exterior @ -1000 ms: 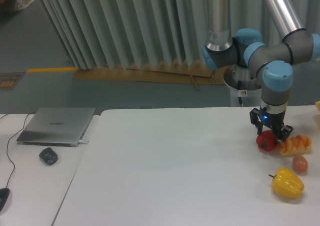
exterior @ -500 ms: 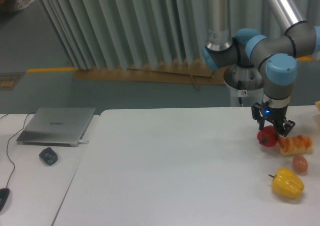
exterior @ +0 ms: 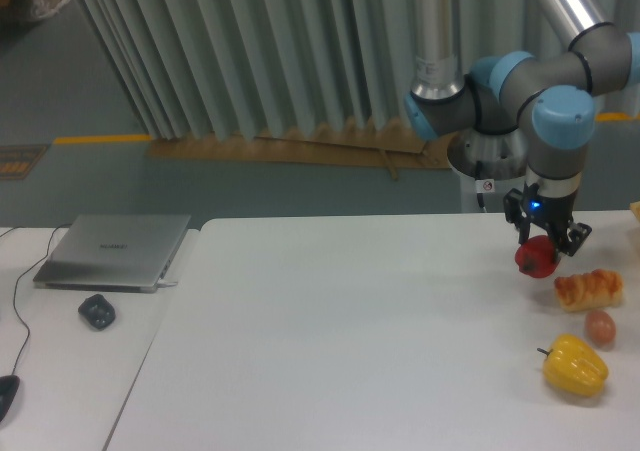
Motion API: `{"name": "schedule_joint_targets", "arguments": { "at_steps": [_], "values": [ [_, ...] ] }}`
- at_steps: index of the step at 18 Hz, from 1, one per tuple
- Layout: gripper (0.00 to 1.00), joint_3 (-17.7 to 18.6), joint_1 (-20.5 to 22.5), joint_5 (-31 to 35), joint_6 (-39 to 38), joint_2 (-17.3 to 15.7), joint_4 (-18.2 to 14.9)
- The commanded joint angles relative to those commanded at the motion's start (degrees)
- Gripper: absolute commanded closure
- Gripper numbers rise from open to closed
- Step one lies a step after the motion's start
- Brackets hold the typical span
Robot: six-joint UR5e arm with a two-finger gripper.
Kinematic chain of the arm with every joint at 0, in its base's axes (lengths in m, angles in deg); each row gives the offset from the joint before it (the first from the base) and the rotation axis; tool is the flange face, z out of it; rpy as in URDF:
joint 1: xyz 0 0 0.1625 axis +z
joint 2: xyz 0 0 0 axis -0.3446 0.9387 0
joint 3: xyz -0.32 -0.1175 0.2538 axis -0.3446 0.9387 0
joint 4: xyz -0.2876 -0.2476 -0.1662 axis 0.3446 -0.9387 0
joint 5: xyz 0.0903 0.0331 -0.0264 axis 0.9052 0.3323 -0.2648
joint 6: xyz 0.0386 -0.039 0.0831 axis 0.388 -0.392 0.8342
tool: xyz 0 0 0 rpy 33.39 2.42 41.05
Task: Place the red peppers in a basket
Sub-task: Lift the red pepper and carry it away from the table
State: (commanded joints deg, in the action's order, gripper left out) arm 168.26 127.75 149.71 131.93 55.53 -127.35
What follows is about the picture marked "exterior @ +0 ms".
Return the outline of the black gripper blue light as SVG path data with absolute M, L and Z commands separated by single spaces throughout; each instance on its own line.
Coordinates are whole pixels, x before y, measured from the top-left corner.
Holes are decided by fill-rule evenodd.
M 573 221 L 573 208 L 577 192 L 562 197 L 547 197 L 539 193 L 540 186 L 516 188 L 503 197 L 505 219 L 518 231 L 518 243 L 524 244 L 530 236 L 530 227 L 543 229 L 554 244 L 554 258 L 573 257 L 592 232 L 592 227 Z

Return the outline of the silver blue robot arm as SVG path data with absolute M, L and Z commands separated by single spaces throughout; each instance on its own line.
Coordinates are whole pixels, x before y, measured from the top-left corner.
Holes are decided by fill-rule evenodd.
M 503 200 L 521 242 L 543 230 L 552 256 L 574 255 L 591 229 L 573 218 L 598 96 L 639 81 L 639 37 L 620 31 L 594 0 L 536 0 L 564 52 L 541 61 L 525 51 L 459 64 L 458 0 L 412 0 L 415 75 L 404 100 L 416 134 L 430 141 L 472 128 L 523 133 L 524 183 Z

